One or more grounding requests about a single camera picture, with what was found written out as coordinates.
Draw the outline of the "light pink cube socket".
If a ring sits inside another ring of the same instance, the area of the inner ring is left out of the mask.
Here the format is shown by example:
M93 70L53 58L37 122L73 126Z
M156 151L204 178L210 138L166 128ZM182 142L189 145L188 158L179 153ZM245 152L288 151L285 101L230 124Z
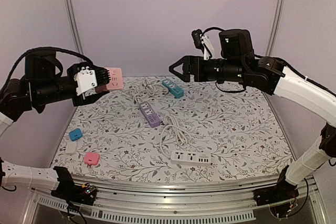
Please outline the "light pink cube socket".
M110 74L110 81L106 85L108 91L122 90L124 88L121 68L107 68Z

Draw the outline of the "pink plug adapter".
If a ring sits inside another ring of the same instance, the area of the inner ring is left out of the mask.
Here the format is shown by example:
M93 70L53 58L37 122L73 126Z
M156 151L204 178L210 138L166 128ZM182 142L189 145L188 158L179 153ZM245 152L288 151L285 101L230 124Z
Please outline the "pink plug adapter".
M84 163L87 167L97 166L100 161L99 153L87 152L84 156Z

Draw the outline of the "white power strip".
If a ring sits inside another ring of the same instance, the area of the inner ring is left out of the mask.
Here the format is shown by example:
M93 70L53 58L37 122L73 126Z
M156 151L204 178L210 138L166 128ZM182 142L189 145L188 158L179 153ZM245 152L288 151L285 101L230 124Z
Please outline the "white power strip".
M212 157L210 153L175 150L171 153L170 161L176 165L209 166Z

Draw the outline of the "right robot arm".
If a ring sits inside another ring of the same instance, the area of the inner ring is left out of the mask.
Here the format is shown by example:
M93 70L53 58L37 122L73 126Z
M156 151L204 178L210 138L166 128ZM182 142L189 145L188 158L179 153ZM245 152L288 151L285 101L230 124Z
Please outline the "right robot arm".
M169 67L170 73L184 82L237 82L266 94L292 101L326 121L320 136L295 162L285 167L272 187L271 196L284 200L308 175L335 157L335 93L300 74L285 60L254 53L250 32L246 29L219 32L221 57L200 29L192 31L195 48L202 56L184 56Z

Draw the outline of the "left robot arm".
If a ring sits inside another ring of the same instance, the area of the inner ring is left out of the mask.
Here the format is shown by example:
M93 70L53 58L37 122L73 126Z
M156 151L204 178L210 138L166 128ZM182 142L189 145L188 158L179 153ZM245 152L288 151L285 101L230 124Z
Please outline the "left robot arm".
M37 47L23 53L12 66L1 88L1 133L26 111L42 113L45 106L72 100L74 106L95 103L107 91L86 96L86 92L105 86L109 70L98 67L86 56L57 47ZM49 189L67 200L78 195L72 176L64 167L33 168L1 160L2 186L27 186Z

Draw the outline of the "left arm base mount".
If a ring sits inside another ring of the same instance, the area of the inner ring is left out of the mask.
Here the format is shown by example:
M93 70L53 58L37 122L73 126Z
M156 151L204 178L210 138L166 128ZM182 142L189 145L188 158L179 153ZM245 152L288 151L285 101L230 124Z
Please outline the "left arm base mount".
M97 195L96 186L89 183L76 185L65 167L55 166L53 170L57 173L59 184L55 190L51 191L52 196L65 201L93 206Z

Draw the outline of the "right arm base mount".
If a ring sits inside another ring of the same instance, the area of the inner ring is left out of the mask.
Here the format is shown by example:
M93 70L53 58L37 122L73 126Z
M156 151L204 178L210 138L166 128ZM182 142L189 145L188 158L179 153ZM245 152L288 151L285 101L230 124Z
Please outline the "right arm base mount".
M297 186L288 182L280 182L274 186L255 189L253 199L257 206L274 204L299 196Z

